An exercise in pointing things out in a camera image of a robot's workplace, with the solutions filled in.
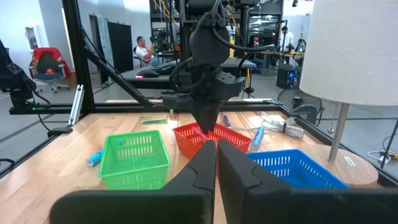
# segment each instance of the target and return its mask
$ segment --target blue basket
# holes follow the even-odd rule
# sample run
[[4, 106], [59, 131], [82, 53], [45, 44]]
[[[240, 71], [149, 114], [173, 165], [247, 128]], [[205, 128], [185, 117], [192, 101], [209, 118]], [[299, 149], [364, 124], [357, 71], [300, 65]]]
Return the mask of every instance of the blue basket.
[[277, 177], [299, 188], [348, 188], [341, 180], [298, 149], [247, 153]]

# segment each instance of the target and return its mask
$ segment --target man sitting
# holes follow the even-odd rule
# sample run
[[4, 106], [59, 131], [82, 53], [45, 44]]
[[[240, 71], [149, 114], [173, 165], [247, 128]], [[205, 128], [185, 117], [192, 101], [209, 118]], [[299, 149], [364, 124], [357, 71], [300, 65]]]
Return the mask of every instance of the man sitting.
[[145, 39], [142, 36], [137, 37], [136, 55], [145, 62], [146, 66], [160, 65], [159, 59], [155, 57], [155, 43], [152, 44], [150, 49], [145, 46]]

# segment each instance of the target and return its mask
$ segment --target green marker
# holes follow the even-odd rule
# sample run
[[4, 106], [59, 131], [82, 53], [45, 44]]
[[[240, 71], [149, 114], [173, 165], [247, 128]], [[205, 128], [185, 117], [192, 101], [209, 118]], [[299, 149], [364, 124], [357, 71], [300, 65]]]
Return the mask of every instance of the green marker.
[[167, 123], [167, 119], [159, 118], [159, 119], [148, 119], [141, 121], [141, 124], [160, 124], [160, 123]]

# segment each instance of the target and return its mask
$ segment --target plastic basket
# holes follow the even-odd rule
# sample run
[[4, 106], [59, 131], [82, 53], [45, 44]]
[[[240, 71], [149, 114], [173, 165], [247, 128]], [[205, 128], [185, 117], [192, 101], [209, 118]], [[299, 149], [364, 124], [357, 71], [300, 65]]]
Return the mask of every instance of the plastic basket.
[[99, 177], [110, 190], [155, 190], [165, 185], [169, 155], [159, 131], [108, 136]]
[[[195, 153], [197, 153], [199, 148], [206, 141], [206, 139], [197, 134], [194, 129], [201, 132], [198, 123], [187, 124], [173, 129], [175, 138], [177, 140], [178, 149], [185, 157], [189, 159], [192, 159]], [[247, 153], [251, 142], [250, 138], [220, 124], [216, 124], [214, 131], [210, 131], [205, 136], [209, 140], [214, 140], [216, 146], [219, 139], [225, 139], [244, 153]]]
[[341, 180], [298, 149], [247, 153], [277, 177], [299, 188], [348, 188]]

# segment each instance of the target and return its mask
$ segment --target green basket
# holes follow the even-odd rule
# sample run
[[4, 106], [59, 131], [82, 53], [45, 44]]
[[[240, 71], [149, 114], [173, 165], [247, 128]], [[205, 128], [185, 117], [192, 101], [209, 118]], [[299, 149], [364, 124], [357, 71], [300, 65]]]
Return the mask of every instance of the green basket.
[[169, 155], [160, 132], [108, 136], [99, 177], [110, 190], [155, 190], [165, 185]]

